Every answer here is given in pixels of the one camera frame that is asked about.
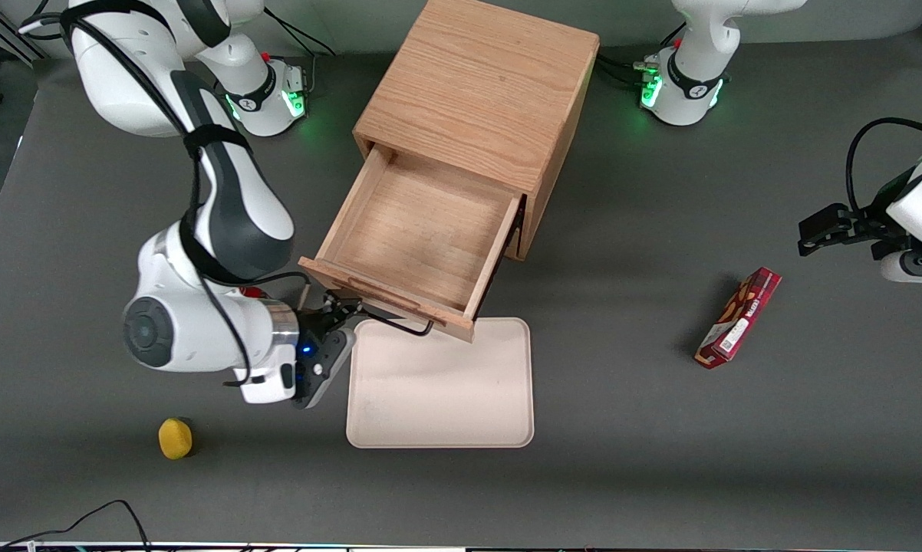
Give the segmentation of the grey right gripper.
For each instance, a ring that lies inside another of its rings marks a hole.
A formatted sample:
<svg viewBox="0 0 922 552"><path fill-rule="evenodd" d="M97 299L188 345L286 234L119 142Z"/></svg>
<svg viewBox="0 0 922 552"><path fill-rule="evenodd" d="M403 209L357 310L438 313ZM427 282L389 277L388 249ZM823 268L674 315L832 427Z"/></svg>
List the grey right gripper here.
<svg viewBox="0 0 922 552"><path fill-rule="evenodd" d="M299 312L293 398L297 409L316 406L349 360L355 336L345 324L362 312L362 301L348 301L338 292L325 292L320 310Z"/></svg>

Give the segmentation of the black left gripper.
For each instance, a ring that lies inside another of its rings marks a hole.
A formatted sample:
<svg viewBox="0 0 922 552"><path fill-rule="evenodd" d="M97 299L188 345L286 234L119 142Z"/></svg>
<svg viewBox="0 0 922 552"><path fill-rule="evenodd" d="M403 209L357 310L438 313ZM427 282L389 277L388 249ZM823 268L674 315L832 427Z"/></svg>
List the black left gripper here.
<svg viewBox="0 0 922 552"><path fill-rule="evenodd" d="M871 255L875 261L885 256L909 251L912 238L887 213L888 206L900 198L914 169L901 172L886 182L867 206L858 210L864 222L858 224L861 232L855 232L854 214L844 204L829 204L810 215L800 223L799 255L809 256L819 249L833 245L854 245L871 240Z"/></svg>

